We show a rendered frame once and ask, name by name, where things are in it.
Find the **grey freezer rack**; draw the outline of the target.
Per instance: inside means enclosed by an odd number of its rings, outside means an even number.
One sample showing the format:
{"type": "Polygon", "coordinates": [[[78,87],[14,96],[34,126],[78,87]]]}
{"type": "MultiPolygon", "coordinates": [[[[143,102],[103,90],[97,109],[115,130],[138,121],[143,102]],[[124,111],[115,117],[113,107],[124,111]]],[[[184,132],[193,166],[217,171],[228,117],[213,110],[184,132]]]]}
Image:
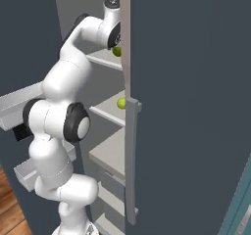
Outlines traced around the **grey freezer rack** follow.
{"type": "Polygon", "coordinates": [[[96,106],[91,106],[89,110],[98,115],[99,117],[110,120],[111,122],[121,126],[126,126],[126,111],[120,109],[117,106],[117,102],[120,98],[125,96],[124,91],[117,93],[116,95],[106,99],[96,106]]]}
{"type": "Polygon", "coordinates": [[[89,158],[120,180],[125,180],[125,130],[121,128],[93,148],[89,152],[89,158]]]}
{"type": "Polygon", "coordinates": [[[116,57],[110,50],[103,49],[87,55],[87,59],[98,65],[121,71],[121,58],[116,57]]]}

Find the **dark grey freezer door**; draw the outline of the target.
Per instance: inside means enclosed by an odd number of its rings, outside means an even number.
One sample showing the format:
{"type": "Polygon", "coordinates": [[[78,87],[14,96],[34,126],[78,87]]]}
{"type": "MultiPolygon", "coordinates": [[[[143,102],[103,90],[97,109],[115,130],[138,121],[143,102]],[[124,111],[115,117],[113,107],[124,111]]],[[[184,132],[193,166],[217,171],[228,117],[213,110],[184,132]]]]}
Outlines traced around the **dark grey freezer door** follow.
{"type": "Polygon", "coordinates": [[[136,223],[218,235],[251,153],[251,0],[131,0],[136,223]]]}

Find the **grey freezer drawer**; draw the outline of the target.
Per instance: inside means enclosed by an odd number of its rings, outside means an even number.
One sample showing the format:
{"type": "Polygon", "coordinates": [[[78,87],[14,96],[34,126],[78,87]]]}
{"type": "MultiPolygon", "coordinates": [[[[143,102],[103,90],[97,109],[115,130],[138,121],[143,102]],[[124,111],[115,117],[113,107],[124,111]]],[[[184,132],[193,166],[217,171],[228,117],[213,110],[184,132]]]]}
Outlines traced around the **grey freezer drawer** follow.
{"type": "Polygon", "coordinates": [[[126,235],[124,185],[120,179],[109,172],[101,172],[99,200],[103,212],[95,224],[104,235],[126,235]]]}

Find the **grey door bin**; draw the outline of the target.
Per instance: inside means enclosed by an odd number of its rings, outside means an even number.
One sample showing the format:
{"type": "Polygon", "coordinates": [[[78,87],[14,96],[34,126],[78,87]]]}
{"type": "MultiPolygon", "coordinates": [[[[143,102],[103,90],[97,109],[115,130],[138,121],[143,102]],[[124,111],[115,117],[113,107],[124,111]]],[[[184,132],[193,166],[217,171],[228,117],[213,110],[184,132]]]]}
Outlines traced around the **grey door bin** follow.
{"type": "MultiPolygon", "coordinates": [[[[66,149],[71,161],[73,162],[76,159],[75,146],[65,140],[62,141],[62,144],[66,149]]],[[[34,189],[34,183],[38,176],[32,160],[28,159],[17,165],[14,168],[14,172],[19,182],[26,188],[28,192],[31,192],[34,189]]]]}
{"type": "Polygon", "coordinates": [[[23,109],[25,104],[35,98],[43,96],[42,82],[14,91],[0,97],[0,128],[8,131],[23,123],[23,109]]]}

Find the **dark grey open fridge door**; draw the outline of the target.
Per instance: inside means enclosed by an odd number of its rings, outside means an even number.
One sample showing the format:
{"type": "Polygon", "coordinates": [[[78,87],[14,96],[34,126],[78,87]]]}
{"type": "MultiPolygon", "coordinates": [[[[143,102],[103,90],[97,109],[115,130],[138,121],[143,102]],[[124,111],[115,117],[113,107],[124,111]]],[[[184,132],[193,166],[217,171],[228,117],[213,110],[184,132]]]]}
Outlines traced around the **dark grey open fridge door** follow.
{"type": "MultiPolygon", "coordinates": [[[[61,43],[55,0],[0,0],[0,97],[42,80],[58,60],[61,43]]],[[[0,165],[32,235],[51,235],[60,224],[58,204],[27,191],[14,172],[28,159],[31,141],[0,129],[0,165]]]]}

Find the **teal cupboard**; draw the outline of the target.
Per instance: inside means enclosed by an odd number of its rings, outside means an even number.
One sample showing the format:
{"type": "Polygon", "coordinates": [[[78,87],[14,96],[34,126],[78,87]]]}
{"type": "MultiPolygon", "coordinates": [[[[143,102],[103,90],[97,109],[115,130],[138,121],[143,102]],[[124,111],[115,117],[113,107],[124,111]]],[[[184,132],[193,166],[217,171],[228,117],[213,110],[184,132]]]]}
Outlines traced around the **teal cupboard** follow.
{"type": "MultiPolygon", "coordinates": [[[[243,170],[218,235],[235,235],[240,220],[251,205],[251,156],[243,170]]],[[[251,216],[242,235],[251,235],[251,216]]]]}

